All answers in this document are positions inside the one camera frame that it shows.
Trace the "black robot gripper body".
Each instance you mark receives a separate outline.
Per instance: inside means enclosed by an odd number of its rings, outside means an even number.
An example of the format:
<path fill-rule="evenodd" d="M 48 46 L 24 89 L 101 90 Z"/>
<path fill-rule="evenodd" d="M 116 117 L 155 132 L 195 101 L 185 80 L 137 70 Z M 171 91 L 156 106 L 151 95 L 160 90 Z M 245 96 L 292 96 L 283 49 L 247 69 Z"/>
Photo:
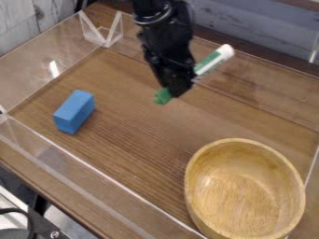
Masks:
<path fill-rule="evenodd" d="M 189 50 L 193 16 L 184 0 L 132 0 L 133 20 L 145 61 L 152 65 L 195 65 Z"/>

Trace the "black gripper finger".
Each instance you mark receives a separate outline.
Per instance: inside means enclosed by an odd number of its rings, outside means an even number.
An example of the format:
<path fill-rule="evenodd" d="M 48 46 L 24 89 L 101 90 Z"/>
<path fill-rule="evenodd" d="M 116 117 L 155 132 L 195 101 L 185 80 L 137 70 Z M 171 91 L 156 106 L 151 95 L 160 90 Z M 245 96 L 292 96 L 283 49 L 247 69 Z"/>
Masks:
<path fill-rule="evenodd" d="M 191 90 L 192 80 L 196 77 L 195 60 L 192 58 L 179 62 L 172 59 L 152 57 L 149 65 L 160 86 L 169 91 L 175 98 L 179 98 Z"/>

